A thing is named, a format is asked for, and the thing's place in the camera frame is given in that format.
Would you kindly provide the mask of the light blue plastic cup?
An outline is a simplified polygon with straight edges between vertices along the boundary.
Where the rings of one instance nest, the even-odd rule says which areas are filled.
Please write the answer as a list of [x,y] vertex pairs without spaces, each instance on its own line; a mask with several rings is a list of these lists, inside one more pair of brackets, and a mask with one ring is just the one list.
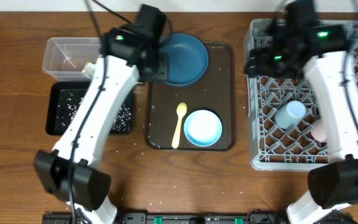
[[296,126],[305,116],[306,107],[300,101],[290,101],[275,113],[276,124],[282,129]]

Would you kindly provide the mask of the light blue bowl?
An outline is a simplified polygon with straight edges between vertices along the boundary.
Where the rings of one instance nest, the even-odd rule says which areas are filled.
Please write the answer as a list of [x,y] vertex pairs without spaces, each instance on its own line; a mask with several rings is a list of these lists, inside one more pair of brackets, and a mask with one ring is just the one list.
[[197,110],[186,118],[184,133],[193,145],[208,147],[221,137],[223,124],[216,113],[209,110]]

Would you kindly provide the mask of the pink plastic cup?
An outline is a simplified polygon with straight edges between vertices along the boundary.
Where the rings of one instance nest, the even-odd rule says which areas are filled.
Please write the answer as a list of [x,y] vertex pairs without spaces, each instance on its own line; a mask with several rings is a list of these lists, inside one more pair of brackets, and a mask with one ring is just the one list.
[[324,129],[324,125],[321,119],[316,120],[313,124],[312,124],[312,130],[311,130],[311,135],[313,136],[313,138],[319,142],[327,142],[328,137],[326,134],[326,131]]

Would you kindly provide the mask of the white rice pile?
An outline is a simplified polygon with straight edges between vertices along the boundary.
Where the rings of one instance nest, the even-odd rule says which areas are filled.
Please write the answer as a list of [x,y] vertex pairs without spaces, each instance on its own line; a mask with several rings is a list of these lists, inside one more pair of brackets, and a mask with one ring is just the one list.
[[[54,134],[61,135],[73,121],[82,104],[86,89],[65,89],[60,92],[54,124]],[[114,118],[111,134],[126,134],[132,129],[133,92],[129,93]]]

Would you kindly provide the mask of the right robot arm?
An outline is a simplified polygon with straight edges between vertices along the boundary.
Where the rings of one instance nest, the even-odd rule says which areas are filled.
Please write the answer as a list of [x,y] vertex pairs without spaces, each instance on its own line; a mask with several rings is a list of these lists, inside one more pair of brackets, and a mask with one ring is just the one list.
[[314,223],[358,203],[358,84],[348,22],[291,26],[253,20],[244,39],[250,163],[307,171],[288,223]]

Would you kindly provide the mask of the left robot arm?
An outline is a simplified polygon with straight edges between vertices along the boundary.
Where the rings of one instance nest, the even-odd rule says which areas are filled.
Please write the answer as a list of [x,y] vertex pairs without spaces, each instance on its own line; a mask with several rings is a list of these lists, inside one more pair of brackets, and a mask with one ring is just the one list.
[[38,151],[35,171],[46,192],[71,207],[71,223],[113,223],[111,177],[99,171],[106,140],[138,82],[166,80],[172,37],[144,26],[113,28],[100,37],[101,56],[77,113],[51,152]]

